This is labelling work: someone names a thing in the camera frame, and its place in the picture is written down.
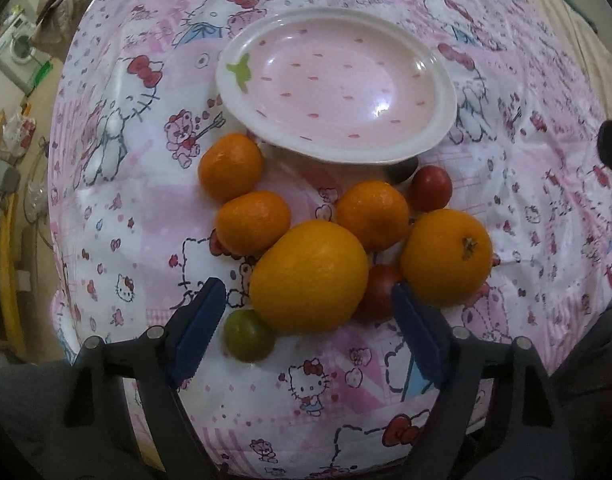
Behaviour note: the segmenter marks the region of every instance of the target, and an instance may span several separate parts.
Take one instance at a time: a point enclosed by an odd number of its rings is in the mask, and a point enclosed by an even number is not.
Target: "white appliance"
[[[0,70],[26,95],[35,89],[35,76],[50,56],[30,45],[35,24],[17,15],[0,37]]]

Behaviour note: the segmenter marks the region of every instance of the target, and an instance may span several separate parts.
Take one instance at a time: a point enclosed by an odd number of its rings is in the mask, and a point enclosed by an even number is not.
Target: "oval plate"
[[[326,162],[392,164],[455,122],[444,65],[403,28],[308,7],[259,20],[222,51],[217,88],[261,139]]]

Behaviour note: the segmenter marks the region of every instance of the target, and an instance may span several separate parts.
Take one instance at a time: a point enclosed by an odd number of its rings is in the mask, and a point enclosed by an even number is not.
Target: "large orange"
[[[351,318],[367,282],[359,240],[337,224],[311,220],[261,257],[249,292],[259,317],[276,332],[328,332]]]
[[[291,210],[272,191],[254,191],[225,203],[215,219],[221,244],[249,256],[274,244],[291,227]]]
[[[380,180],[351,187],[337,204],[337,223],[368,251],[384,251],[406,237],[409,209],[404,196]]]
[[[228,202],[253,190],[262,176],[262,152],[245,135],[230,134],[203,154],[197,171],[206,192]]]
[[[491,268],[486,228],[454,209],[438,209],[417,220],[399,260],[401,273],[420,300],[437,307],[472,297]]]

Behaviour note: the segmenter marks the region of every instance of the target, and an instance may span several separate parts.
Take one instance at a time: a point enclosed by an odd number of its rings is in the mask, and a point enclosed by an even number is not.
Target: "cherry tomato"
[[[254,310],[236,310],[224,323],[224,343],[235,359],[255,363],[273,351],[275,334]]]
[[[407,191],[411,205],[422,212],[443,209],[452,196],[450,175],[438,166],[424,166],[415,173]]]
[[[392,319],[390,293],[396,282],[404,277],[394,266],[378,264],[368,273],[368,287],[355,310],[354,318],[360,323],[383,323]]]

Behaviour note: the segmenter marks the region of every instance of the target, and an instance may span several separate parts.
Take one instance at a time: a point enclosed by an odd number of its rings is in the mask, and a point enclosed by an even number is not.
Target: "white plate rim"
[[[376,29],[403,44],[415,53],[415,56],[426,66],[427,73],[433,79],[435,87],[435,111],[418,134],[409,140],[388,146],[387,148],[366,148],[347,150],[331,148],[320,144],[288,136],[283,129],[264,118],[256,109],[247,103],[246,94],[239,88],[234,74],[227,70],[227,64],[237,64],[251,43],[276,27],[289,23],[298,23],[318,18],[336,18],[352,21],[365,27]],[[217,90],[228,111],[250,131],[262,140],[281,148],[301,153],[302,155],[337,164],[395,164],[420,153],[427,152],[441,142],[454,125],[457,118],[457,94],[444,64],[420,40],[407,30],[373,14],[355,9],[341,7],[311,6],[266,16],[242,30],[219,54],[215,72]]]

